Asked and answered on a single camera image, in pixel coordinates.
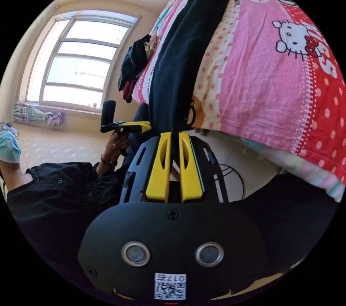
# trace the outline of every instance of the hand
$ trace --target hand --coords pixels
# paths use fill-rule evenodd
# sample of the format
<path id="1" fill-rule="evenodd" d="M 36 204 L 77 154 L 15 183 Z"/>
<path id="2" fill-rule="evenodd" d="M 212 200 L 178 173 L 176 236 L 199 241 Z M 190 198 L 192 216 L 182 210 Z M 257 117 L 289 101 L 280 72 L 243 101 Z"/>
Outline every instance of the hand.
<path id="1" fill-rule="evenodd" d="M 119 137 L 118 134 L 114 132 L 108 139 L 105 151 L 103 153 L 103 159 L 107 162 L 116 164 L 119 156 L 121 155 L 121 151 L 123 149 L 127 149 L 128 146 L 128 136 L 122 135 Z"/>

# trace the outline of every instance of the label sticker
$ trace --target label sticker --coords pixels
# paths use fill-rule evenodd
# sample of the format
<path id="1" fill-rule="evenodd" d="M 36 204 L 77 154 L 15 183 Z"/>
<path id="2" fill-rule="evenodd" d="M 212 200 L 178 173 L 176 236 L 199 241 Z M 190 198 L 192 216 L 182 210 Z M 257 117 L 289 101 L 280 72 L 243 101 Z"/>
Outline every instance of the label sticker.
<path id="1" fill-rule="evenodd" d="M 156 300 L 185 300 L 186 275 L 155 274 Z"/>

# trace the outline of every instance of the black shirt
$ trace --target black shirt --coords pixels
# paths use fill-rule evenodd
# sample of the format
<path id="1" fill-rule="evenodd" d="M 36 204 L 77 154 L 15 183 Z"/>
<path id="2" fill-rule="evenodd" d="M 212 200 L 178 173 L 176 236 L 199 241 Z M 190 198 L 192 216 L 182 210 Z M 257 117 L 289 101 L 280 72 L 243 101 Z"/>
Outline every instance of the black shirt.
<path id="1" fill-rule="evenodd" d="M 70 283 L 106 302 L 77 255 L 84 233 L 100 213 L 119 203 L 125 170 L 99 176 L 98 163 L 46 163 L 28 169 L 33 180 L 7 195 L 7 205 L 37 253 Z"/>

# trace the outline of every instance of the bed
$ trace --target bed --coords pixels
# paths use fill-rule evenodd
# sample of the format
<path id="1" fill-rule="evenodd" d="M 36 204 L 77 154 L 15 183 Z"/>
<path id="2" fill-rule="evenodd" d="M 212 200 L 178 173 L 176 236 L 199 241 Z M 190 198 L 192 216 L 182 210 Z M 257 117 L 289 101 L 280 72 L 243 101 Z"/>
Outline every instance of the bed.
<path id="1" fill-rule="evenodd" d="M 154 54 L 134 87 L 149 102 L 167 32 L 188 0 L 171 0 L 151 35 Z M 189 123 L 227 133 L 324 188 L 346 184 L 345 80 L 327 41 L 292 0 L 230 0 L 197 74 Z"/>

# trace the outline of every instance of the window sill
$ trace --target window sill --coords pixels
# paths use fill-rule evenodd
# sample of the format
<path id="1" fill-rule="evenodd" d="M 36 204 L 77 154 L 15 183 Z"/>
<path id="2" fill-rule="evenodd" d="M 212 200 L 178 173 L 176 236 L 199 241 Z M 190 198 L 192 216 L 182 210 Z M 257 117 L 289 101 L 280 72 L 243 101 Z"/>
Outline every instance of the window sill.
<path id="1" fill-rule="evenodd" d="M 58 106 L 49 106 L 49 105 L 42 105 L 42 104 L 33 104 L 33 103 L 27 103 L 27 104 L 43 112 L 53 112 L 54 114 L 57 112 L 62 112 L 64 115 L 67 115 L 67 116 L 84 117 L 89 119 L 95 119 L 98 121 L 101 119 L 101 110 L 99 109 L 93 109 L 93 111 L 86 111 L 86 110 L 67 109 L 67 108 L 61 108 Z"/>

